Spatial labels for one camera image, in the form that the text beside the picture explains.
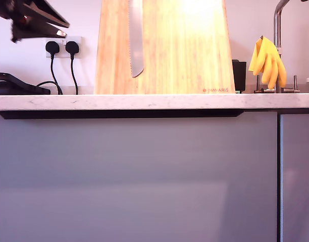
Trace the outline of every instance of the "power cord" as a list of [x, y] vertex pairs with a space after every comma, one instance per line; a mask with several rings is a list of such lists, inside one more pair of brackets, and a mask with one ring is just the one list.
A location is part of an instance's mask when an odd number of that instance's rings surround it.
[[42, 86], [44, 84], [51, 83], [51, 84], [54, 84], [57, 87], [58, 95], [63, 95], [63, 91], [62, 91], [61, 87], [58, 85], [58, 82], [57, 82], [55, 74], [54, 74], [54, 58], [55, 58], [55, 54], [59, 53], [59, 51], [60, 51], [59, 45], [55, 41], [49, 41], [45, 45], [45, 50], [50, 53], [50, 57], [51, 57], [50, 70], [51, 70], [51, 75], [53, 76], [54, 81], [53, 82], [52, 81], [42, 82], [42, 83], [38, 84], [37, 87]]
[[66, 44], [66, 51], [70, 54], [70, 69], [72, 71], [72, 77], [75, 83], [75, 88], [76, 88], [76, 95], [78, 95], [78, 85], [77, 85], [77, 81], [74, 75], [74, 68], [73, 68], [73, 63], [74, 63], [74, 58], [75, 58], [75, 54], [79, 53], [79, 46], [76, 42], [74, 41], [69, 41]]

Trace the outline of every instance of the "serrated knife blade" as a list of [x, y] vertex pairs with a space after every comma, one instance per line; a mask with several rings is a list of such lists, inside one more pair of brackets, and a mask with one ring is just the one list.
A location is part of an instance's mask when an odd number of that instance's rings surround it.
[[142, 1], [129, 0], [130, 62], [133, 78], [144, 70]]

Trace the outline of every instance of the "electrical outlet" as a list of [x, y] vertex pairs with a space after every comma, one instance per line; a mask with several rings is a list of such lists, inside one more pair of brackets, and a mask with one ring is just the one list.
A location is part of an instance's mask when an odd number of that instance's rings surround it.
[[[66, 51], [66, 44], [69, 41], [75, 41], [79, 46], [79, 53], [75, 54], [75, 58], [82, 58], [82, 55], [81, 55], [82, 37], [67, 36], [65, 39], [48, 38], [48, 39], [45, 39], [44, 46], [49, 41], [54, 41], [59, 44], [60, 52], [55, 54], [55, 58], [70, 58], [70, 54]], [[46, 51], [45, 57], [50, 58], [50, 53]]]

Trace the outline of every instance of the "kitchen counter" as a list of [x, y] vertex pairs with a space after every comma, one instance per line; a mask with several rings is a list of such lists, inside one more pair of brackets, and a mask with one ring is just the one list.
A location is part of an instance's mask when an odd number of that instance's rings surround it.
[[1, 111], [309, 109], [309, 94], [0, 96]]

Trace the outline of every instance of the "kitchen cabinet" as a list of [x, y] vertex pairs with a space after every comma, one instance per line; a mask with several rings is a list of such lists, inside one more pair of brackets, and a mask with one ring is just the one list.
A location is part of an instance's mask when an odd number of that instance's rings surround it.
[[276, 241], [276, 133], [276, 112], [0, 117], [0, 242]]
[[309, 114], [283, 115], [283, 242], [309, 242]]

